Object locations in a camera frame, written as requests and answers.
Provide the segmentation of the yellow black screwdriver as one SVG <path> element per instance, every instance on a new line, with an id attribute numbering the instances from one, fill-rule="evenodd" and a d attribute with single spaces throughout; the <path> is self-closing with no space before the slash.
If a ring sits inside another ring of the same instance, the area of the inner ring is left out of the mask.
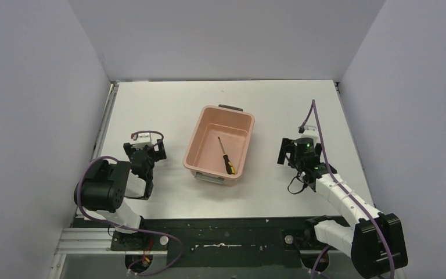
<path id="1" fill-rule="evenodd" d="M 234 175 L 235 174 L 235 168 L 234 168 L 232 162 L 230 161 L 228 154 L 225 152 L 225 149 L 224 149 L 224 146 L 222 144 L 222 141 L 221 141 L 220 137 L 218 137 L 218 142 L 220 143 L 220 147 L 221 147 L 221 150 L 222 150 L 222 158 L 224 160 L 226 172 L 229 175 Z"/>

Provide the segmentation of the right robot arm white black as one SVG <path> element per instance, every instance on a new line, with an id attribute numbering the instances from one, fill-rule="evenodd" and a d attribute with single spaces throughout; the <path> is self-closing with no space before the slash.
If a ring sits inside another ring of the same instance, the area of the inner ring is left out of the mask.
<path id="1" fill-rule="evenodd" d="M 295 169 L 303 188 L 325 198 L 347 222 L 344 226 L 326 216 L 307 220 L 310 241 L 343 252 L 363 278 L 406 267 L 409 260 L 401 220 L 363 200 L 321 155 L 322 145 L 315 138 L 283 138 L 277 161 Z"/>

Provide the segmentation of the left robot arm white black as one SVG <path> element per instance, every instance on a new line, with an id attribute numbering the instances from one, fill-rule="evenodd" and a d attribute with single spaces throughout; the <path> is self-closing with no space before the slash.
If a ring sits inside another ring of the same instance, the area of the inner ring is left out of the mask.
<path id="1" fill-rule="evenodd" d="M 163 141 L 125 143 L 127 161 L 101 156 L 92 161 L 78 182 L 73 197 L 90 220 L 107 223 L 119 233 L 145 233 L 143 218 L 125 198 L 148 200 L 154 188 L 154 166 L 167 158 Z"/>

